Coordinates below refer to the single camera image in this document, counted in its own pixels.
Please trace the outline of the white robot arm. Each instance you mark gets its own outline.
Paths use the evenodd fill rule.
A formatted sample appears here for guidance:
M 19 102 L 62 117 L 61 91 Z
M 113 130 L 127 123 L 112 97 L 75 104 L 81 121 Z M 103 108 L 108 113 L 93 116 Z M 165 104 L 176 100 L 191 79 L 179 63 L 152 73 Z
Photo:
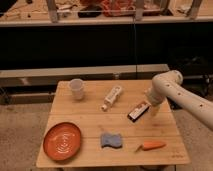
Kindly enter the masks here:
M 213 131 L 213 102 L 184 89 L 182 83 L 183 76 L 178 70 L 157 74 L 146 91 L 147 100 L 158 106 L 169 98 Z

